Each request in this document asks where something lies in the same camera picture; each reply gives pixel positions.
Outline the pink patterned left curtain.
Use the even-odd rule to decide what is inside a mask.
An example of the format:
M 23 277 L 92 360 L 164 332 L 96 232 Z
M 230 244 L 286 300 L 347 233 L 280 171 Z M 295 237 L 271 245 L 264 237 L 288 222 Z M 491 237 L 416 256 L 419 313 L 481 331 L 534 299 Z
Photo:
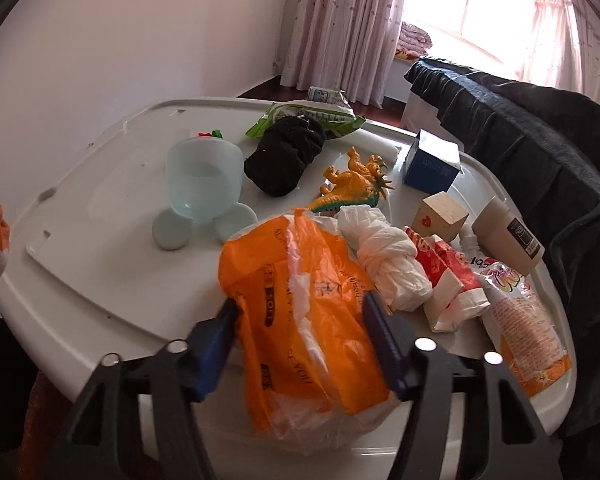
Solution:
M 396 54 L 404 0 L 291 0 L 280 84 L 341 90 L 380 107 Z

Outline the black fuzzy cloth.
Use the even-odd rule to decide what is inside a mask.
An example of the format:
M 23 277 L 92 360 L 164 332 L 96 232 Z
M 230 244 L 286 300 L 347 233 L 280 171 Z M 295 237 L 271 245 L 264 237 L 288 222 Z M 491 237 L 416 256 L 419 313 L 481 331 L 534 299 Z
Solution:
M 312 118 L 279 119 L 265 130 L 256 150 L 245 160 L 244 174 L 267 196 L 286 196 L 297 187 L 326 140 L 323 127 Z

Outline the orange plastic bag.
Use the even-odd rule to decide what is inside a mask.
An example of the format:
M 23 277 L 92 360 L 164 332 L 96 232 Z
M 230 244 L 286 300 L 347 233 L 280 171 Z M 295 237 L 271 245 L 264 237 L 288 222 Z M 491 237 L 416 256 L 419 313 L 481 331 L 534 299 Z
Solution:
M 363 323 L 372 280 L 333 218 L 296 209 L 228 240 L 222 292 L 239 308 L 256 434 L 304 454 L 375 430 L 396 408 Z

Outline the pink patterned right curtain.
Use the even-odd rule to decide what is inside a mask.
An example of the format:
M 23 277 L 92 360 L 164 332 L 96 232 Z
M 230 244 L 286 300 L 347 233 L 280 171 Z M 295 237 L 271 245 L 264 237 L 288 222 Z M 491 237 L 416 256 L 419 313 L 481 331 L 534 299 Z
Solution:
M 586 0 L 564 0 L 565 40 L 558 87 L 600 97 L 600 19 Z

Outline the small wooden cube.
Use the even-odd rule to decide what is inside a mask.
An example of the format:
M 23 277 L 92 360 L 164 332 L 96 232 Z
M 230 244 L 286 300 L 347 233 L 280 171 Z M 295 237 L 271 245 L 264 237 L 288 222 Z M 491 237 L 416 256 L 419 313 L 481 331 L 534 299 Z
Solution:
M 423 198 L 411 228 L 421 236 L 437 235 L 451 243 L 464 226 L 469 212 L 445 192 Z

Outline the white bed frame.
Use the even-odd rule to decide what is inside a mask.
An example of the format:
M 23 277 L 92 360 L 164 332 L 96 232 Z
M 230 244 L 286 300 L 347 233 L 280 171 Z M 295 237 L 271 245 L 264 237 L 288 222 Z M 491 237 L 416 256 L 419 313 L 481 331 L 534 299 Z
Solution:
M 428 104 L 413 91 L 408 92 L 400 127 L 414 133 L 424 129 L 445 141 L 455 143 L 461 152 L 465 151 L 463 142 L 442 127 L 437 107 Z

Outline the blue white carton box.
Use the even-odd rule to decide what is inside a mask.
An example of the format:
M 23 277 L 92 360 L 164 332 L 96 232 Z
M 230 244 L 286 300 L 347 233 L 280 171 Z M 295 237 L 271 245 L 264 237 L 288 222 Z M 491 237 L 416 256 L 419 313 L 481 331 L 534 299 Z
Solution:
M 446 192 L 459 173 L 458 145 L 420 129 L 405 159 L 403 183 L 432 195 Z

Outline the beige bottle with black label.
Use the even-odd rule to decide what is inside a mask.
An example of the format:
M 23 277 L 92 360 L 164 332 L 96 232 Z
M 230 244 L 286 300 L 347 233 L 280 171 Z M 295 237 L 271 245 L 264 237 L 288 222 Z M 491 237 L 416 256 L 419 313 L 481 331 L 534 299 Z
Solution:
M 471 227 L 483 249 L 523 276 L 529 275 L 544 255 L 544 246 L 528 226 L 496 196 Z

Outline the small white blue packet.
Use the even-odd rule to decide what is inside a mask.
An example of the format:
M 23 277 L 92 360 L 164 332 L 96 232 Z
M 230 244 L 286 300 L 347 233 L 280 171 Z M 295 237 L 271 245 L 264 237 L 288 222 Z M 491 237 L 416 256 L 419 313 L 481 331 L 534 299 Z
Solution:
M 308 91 L 308 100 L 335 106 L 350 107 L 346 95 L 339 89 L 310 87 Z

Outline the folded pink quilt stack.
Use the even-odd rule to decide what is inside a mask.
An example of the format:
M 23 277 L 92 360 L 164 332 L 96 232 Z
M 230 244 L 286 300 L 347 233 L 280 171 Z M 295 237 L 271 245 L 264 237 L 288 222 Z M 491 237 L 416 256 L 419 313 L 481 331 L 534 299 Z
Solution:
M 396 42 L 396 57 L 400 60 L 417 60 L 428 55 L 432 47 L 432 40 L 428 34 L 421 28 L 401 23 L 400 34 Z

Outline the orange drink pouch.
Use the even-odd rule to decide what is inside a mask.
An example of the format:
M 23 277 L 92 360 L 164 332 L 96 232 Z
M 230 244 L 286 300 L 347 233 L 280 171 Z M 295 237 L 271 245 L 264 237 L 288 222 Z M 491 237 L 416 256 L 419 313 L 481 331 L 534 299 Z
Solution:
M 524 276 L 486 256 L 470 226 L 460 229 L 460 247 L 490 302 L 481 322 L 495 351 L 533 398 L 571 370 L 568 351 Z

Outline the dark blanket on bed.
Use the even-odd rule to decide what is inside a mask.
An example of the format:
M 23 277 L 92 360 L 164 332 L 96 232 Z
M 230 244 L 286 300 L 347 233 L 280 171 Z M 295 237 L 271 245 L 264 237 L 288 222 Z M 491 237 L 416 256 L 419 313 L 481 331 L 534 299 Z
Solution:
M 405 78 L 500 180 L 544 246 L 577 353 L 562 432 L 600 430 L 600 104 L 437 60 L 417 62 Z

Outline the green snack bag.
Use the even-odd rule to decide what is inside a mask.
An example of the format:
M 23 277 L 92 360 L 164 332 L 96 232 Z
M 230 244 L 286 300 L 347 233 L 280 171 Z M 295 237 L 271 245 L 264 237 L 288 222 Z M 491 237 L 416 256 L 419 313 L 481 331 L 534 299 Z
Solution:
M 262 117 L 251 126 L 246 136 L 260 139 L 265 130 L 286 117 L 312 119 L 320 124 L 329 139 L 342 138 L 362 128 L 366 118 L 357 115 L 349 105 L 337 105 L 307 100 L 274 102 Z

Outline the white plastic storage box lid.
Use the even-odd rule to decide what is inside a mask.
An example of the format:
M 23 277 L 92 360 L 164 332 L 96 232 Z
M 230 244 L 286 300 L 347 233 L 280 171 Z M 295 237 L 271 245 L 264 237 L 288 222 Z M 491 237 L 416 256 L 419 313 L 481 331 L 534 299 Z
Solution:
M 145 108 L 103 133 L 12 224 L 0 311 L 33 362 L 68 399 L 78 396 L 104 354 L 117 352 L 125 359 L 153 354 L 219 310 L 221 244 L 212 226 L 197 226 L 195 238 L 175 252 L 164 252 L 152 239 L 151 223 L 168 204 L 166 154 L 178 141 L 220 129 L 247 157 L 258 141 L 245 132 L 267 108 L 264 101 L 211 98 Z M 402 228 L 411 224 L 424 198 L 401 183 L 414 139 L 415 133 L 369 120 L 363 129 L 327 141 L 294 192 L 276 200 L 245 179 L 240 201 L 259 220 L 306 206 L 323 184 L 325 168 L 346 169 L 347 151 L 355 146 L 365 160 L 370 154 L 385 159 L 396 189 L 379 207 Z M 449 194 L 469 212 L 468 223 L 494 196 L 518 212 L 498 179 L 468 155 L 460 155 L 460 174 Z M 551 434 L 573 399 L 576 354 L 544 262 L 529 282 L 550 311 L 572 363 L 565 376 L 531 399 Z M 216 478 L 387 478 L 411 404 L 399 405 L 375 431 L 350 444 L 305 456 L 252 433 L 243 386 L 242 352 L 235 349 L 218 390 L 195 406 Z

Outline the light blue plastic cup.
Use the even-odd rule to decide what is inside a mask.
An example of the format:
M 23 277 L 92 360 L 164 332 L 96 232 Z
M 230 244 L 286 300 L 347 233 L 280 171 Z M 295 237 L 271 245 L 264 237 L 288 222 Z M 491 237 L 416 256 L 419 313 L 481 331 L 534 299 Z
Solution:
M 169 207 L 151 226 L 163 250 L 179 250 L 192 239 L 195 226 L 210 224 L 226 242 L 258 222 L 253 209 L 239 201 L 244 183 L 242 150 L 217 136 L 181 140 L 166 155 Z

